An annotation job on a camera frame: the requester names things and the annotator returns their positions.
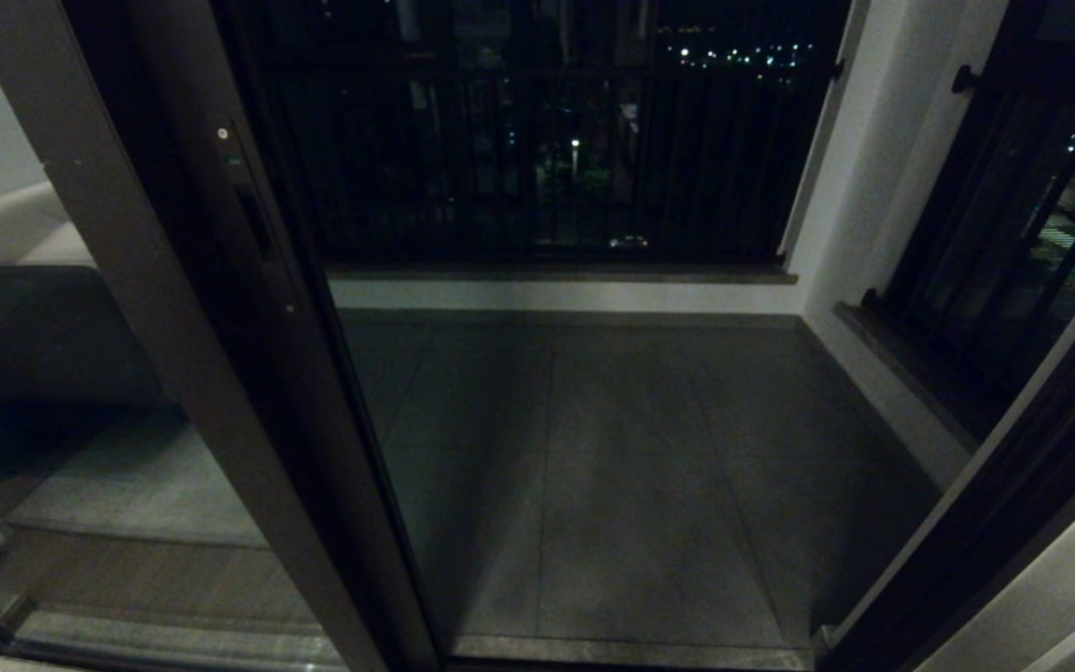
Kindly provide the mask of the brown framed fixed glass panel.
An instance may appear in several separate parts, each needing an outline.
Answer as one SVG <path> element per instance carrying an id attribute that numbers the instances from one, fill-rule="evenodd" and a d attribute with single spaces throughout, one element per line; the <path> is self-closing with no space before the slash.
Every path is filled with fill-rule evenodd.
<path id="1" fill-rule="evenodd" d="M 0 0 L 0 267 L 102 274 L 171 408 L 0 401 L 0 672 L 385 672 L 61 0 Z"/>

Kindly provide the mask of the door floor track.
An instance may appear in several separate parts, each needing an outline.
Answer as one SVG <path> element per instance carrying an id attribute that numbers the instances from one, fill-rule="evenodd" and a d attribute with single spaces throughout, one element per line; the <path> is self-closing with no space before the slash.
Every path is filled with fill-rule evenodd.
<path id="1" fill-rule="evenodd" d="M 453 664 L 608 667 L 663 672 L 815 672 L 811 648 L 668 645 L 559 637 L 454 637 Z"/>

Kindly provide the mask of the dark recessed door handle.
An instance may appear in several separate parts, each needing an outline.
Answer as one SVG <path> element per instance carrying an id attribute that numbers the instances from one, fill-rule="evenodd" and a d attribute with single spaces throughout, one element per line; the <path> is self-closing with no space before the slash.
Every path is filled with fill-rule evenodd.
<path id="1" fill-rule="evenodd" d="M 269 221 L 266 220 L 266 210 L 260 202 L 260 198 L 250 184 L 235 184 L 231 186 L 231 191 L 235 197 L 239 208 L 242 209 L 244 221 L 246 221 L 252 241 L 261 260 L 266 263 L 276 262 L 278 259 L 276 244 Z"/>

